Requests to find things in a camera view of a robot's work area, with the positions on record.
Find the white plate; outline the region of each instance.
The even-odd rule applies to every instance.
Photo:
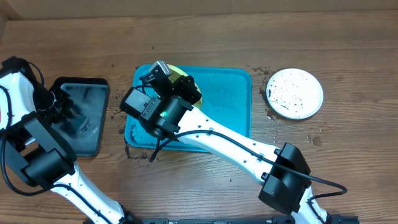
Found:
[[[283,69],[273,75],[268,81],[266,95],[270,106],[290,119],[311,117],[323,102],[319,81],[297,68]]]

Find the yellow object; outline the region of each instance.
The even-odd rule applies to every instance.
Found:
[[[181,70],[181,69],[179,69],[179,68],[177,68],[176,66],[174,66],[174,65],[167,65],[167,66],[169,66],[169,69],[172,71],[172,75],[171,76],[169,76],[169,80],[171,81],[171,82],[174,82],[175,80],[177,80],[180,76],[188,76],[183,70]],[[201,91],[200,91],[200,89],[199,89],[199,86],[195,83],[195,86],[198,88],[198,91],[201,93]],[[194,104],[194,106],[196,106],[197,108],[199,108],[199,110],[201,109],[201,106],[202,106],[202,104],[203,104],[203,96],[200,98],[200,100],[199,101],[197,101],[195,104]]]

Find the blue plastic tray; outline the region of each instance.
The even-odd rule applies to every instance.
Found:
[[[133,86],[142,84],[139,77],[147,73],[150,66],[150,64],[143,65],[136,70]],[[202,112],[223,126],[250,138],[252,82],[246,71],[235,68],[179,65],[176,67],[195,79],[195,83],[202,93]],[[147,89],[146,93],[156,96],[151,89]],[[124,137],[134,147],[153,149],[156,147],[156,138],[147,134],[138,120],[131,116],[127,117]],[[163,149],[206,152],[204,149],[182,142],[171,142]]]

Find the wooden table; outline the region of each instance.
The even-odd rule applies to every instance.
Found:
[[[319,200],[330,213],[358,215],[361,223],[395,223],[397,21],[398,11],[11,21],[0,60],[16,55],[34,62],[46,87],[61,76],[109,81],[100,153],[79,163],[103,192],[138,217],[278,214],[257,199],[261,186],[211,154],[162,151],[150,164],[146,158],[152,151],[130,147],[132,159],[127,158],[121,98],[136,66],[165,60],[248,71],[252,138],[279,147],[296,145],[313,175],[347,186],[346,195]],[[325,100],[308,120],[282,119],[264,102],[264,84],[287,67],[309,71],[322,84]],[[11,179],[31,190],[14,175]],[[320,184],[313,188],[316,194],[335,190]],[[81,223],[85,218],[58,195],[22,197],[0,181],[0,222]]]

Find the cable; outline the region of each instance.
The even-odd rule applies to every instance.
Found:
[[[0,146],[0,167],[1,167],[1,173],[2,176],[4,178],[4,180],[6,181],[6,184],[8,185],[8,187],[14,191],[17,194],[23,195],[23,196],[35,196],[41,193],[44,193],[54,187],[65,187],[67,190],[72,191],[78,198],[80,198],[80,200],[87,206],[89,207],[94,213],[97,214],[97,216],[101,217],[106,223],[111,224],[111,222],[103,215],[101,214],[101,212],[97,211],[92,205],[90,205],[90,203],[87,202],[87,200],[81,196],[75,189],[73,189],[71,186],[66,185],[66,184],[55,184],[55,185],[51,185],[50,188],[48,189],[42,189],[42,190],[38,190],[36,192],[23,192],[19,189],[17,189],[10,181],[10,179],[8,178],[7,175],[7,171],[6,171],[6,142],[7,142],[7,135],[8,135],[8,131],[9,128],[11,127],[11,123],[12,123],[12,105],[11,105],[11,97],[10,94],[8,92],[8,89],[4,86],[0,85],[0,88],[4,91],[4,93],[6,94],[6,98],[7,98],[7,106],[8,106],[8,121],[7,121],[7,125],[6,128],[4,129],[4,135],[3,135],[3,140],[1,141],[1,146]]]
[[[266,162],[266,163],[269,163],[269,164],[271,164],[271,165],[273,165],[273,166],[275,166],[275,167],[278,167],[278,168],[283,169],[283,170],[285,170],[285,171],[291,172],[291,173],[293,173],[293,174],[295,174],[295,175],[297,175],[297,176],[303,177],[303,178],[305,178],[305,179],[313,180],[313,181],[319,182],[319,183],[321,183],[321,184],[326,184],[326,185],[329,185],[329,186],[332,186],[332,187],[336,187],[336,188],[341,189],[341,191],[339,191],[339,192],[333,192],[333,193],[315,195],[315,196],[310,197],[310,198],[307,200],[307,203],[308,203],[308,205],[310,206],[312,212],[317,216],[317,218],[322,222],[322,224],[325,224],[325,222],[322,220],[322,218],[319,216],[319,214],[317,213],[317,211],[316,211],[316,210],[314,209],[314,207],[312,206],[312,204],[313,204],[312,200],[314,200],[314,199],[316,199],[316,198],[331,197],[331,196],[343,195],[343,194],[347,193],[347,188],[344,187],[343,185],[334,183],[334,182],[329,181],[329,180],[324,180],[324,179],[321,179],[321,178],[318,178],[318,177],[314,177],[314,176],[311,176],[311,175],[303,174],[303,173],[300,173],[300,172],[298,172],[298,171],[296,171],[296,170],[293,170],[293,169],[290,169],[290,168],[288,168],[288,167],[285,167],[285,166],[282,166],[282,165],[280,165],[280,164],[277,164],[276,162],[271,161],[271,160],[265,158],[264,156],[262,156],[262,155],[260,155],[260,154],[257,154],[257,153],[254,152],[253,150],[247,148],[246,146],[242,145],[241,143],[235,141],[234,139],[231,139],[230,137],[228,137],[228,136],[226,136],[226,135],[224,135],[224,134],[218,133],[218,132],[216,132],[216,131],[211,131],[211,130],[193,130],[193,131],[186,131],[186,132],[184,132],[184,133],[177,134],[177,135],[175,135],[174,137],[172,137],[172,138],[166,140],[165,142],[163,142],[159,147],[156,147],[155,152],[152,154],[152,156],[151,156],[150,158],[152,159],[152,157],[154,157],[154,158],[153,158],[153,160],[154,160],[156,154],[157,154],[164,146],[166,146],[168,143],[170,143],[170,142],[172,142],[172,141],[174,141],[174,140],[177,140],[178,138],[180,138],[180,137],[182,137],[182,136],[186,136],[186,135],[188,135],[188,134],[214,134],[215,136],[219,136],[219,137],[221,137],[221,138],[223,138],[223,139],[225,139],[225,140],[227,140],[227,141],[229,141],[229,142],[231,142],[231,143],[237,145],[238,147],[240,147],[240,148],[244,149],[245,151],[247,151],[248,153],[250,153],[252,156],[255,156],[255,157],[257,157],[258,159],[260,159],[260,160],[262,160],[262,161],[264,161],[264,162]]]
[[[154,86],[151,86],[151,85],[138,85],[138,86],[134,86],[133,88],[137,89],[137,90],[138,90],[138,88],[152,88],[159,95],[160,100],[163,100],[163,94],[159,91],[158,88],[156,88]]]
[[[28,62],[28,63],[31,64],[33,67],[35,67],[37,69],[37,71],[40,74],[40,79],[42,80],[42,86],[44,86],[44,76],[43,76],[42,72],[40,71],[40,69],[35,64],[33,64],[32,62]]]

